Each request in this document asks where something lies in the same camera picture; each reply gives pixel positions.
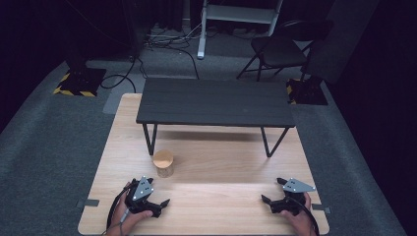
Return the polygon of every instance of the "wooden table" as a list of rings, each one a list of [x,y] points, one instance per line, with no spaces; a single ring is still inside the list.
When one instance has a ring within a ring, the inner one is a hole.
[[[275,158],[265,157],[259,128],[182,126],[158,127],[157,150],[174,154],[174,174],[159,178],[152,165],[142,126],[136,123],[140,94],[123,95],[98,165],[79,231],[101,234],[114,198],[128,181],[153,178],[153,203],[170,199],[159,218],[141,221],[136,235],[282,235],[293,234],[279,214],[272,214],[261,195],[284,196],[276,177],[294,177],[315,186],[296,128],[290,129]],[[277,139],[280,128],[268,128]],[[311,192],[320,204],[318,192]],[[325,213],[313,210],[320,231],[329,231]]]

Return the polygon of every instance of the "black table leg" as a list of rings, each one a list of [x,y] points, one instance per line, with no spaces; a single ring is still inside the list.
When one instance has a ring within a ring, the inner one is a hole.
[[[278,148],[279,144],[284,139],[284,137],[285,137],[286,133],[288,132],[288,130],[289,130],[289,128],[285,128],[285,130],[282,132],[281,136],[279,137],[278,141],[276,142],[275,146],[273,147],[272,151],[269,152],[268,142],[267,142],[267,136],[265,134],[264,127],[261,127],[262,138],[264,140],[265,151],[267,152],[267,157],[271,157],[273,155],[273,153],[276,151],[276,148]]]
[[[148,124],[142,124],[142,126],[144,126],[145,139],[147,140],[149,155],[153,155],[153,151],[155,149],[157,124],[153,125],[152,142],[150,142],[150,138],[149,138]]]

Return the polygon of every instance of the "yellow and black tape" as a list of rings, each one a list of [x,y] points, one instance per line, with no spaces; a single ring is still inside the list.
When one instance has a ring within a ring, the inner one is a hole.
[[[297,83],[299,83],[300,80],[294,80],[294,79],[290,79],[287,81],[286,83],[286,88],[287,88],[287,93],[288,93],[288,97],[289,100],[291,101],[290,104],[297,104],[295,98],[295,93],[297,91]]]
[[[97,96],[96,91],[90,90],[79,90],[77,88],[71,88],[70,83],[71,79],[70,72],[67,72],[62,78],[61,82],[58,84],[57,88],[54,90],[54,94],[64,94],[64,95],[80,95],[80,96]]]

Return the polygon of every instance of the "small wooden container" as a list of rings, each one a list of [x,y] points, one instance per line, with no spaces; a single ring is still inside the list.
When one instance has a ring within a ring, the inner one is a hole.
[[[167,149],[159,150],[153,155],[153,164],[156,166],[157,175],[168,178],[174,173],[174,155]]]

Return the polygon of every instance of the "black table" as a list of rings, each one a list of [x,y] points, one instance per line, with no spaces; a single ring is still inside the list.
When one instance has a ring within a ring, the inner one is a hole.
[[[285,84],[147,79],[136,122],[143,124],[153,155],[157,125],[260,127],[271,157],[289,128],[295,127]],[[153,124],[152,140],[148,124]],[[265,127],[284,128],[271,151]]]

